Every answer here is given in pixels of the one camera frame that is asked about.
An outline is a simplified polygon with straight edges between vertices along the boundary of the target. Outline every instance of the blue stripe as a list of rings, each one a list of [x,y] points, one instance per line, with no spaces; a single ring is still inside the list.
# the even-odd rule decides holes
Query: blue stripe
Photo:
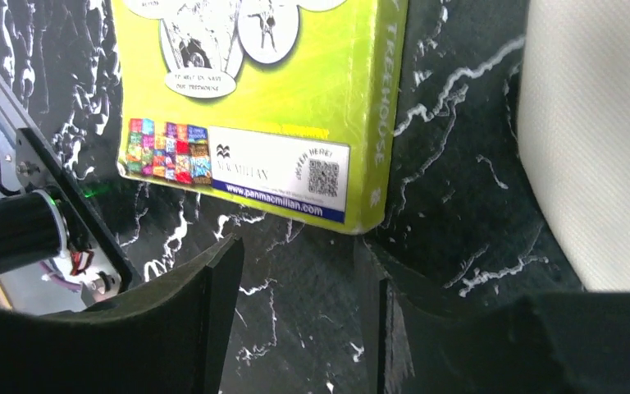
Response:
[[[214,189],[223,190],[233,195],[239,195],[240,197],[245,197],[246,199],[258,201],[260,203],[290,209],[295,212],[306,213],[310,216],[332,220],[333,222],[344,222],[344,211],[338,211],[321,205],[306,203],[297,199],[290,199],[288,197],[267,193],[266,191],[250,189],[249,187],[238,186],[216,179],[212,180],[212,186]]]

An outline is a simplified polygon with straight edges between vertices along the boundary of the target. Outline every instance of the qr code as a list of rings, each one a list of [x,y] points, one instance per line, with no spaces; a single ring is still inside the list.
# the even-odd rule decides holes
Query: qr code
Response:
[[[318,195],[337,196],[339,188],[339,163],[310,159],[308,191]]]

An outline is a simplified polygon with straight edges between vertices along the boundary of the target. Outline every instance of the book spine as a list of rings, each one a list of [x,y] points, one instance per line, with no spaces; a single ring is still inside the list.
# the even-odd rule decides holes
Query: book spine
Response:
[[[377,1],[367,124],[367,180],[362,198],[361,224],[364,229],[373,228],[385,217],[408,6],[408,0]]]

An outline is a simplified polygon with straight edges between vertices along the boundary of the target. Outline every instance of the white label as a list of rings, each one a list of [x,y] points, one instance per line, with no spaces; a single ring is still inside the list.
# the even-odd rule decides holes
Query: white label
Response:
[[[176,93],[197,99],[214,99],[235,90],[235,80],[225,72],[198,67],[169,73],[165,85]]]
[[[349,146],[217,126],[208,145],[215,189],[344,222]]]

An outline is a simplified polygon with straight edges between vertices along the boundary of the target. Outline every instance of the green light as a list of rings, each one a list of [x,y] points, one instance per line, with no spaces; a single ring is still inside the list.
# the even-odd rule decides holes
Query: green light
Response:
[[[83,196],[86,199],[89,199],[91,197],[94,197],[96,195],[100,195],[106,191],[110,190],[110,186],[107,185],[102,185],[100,187],[96,187],[95,189],[89,189],[89,190],[83,190]]]

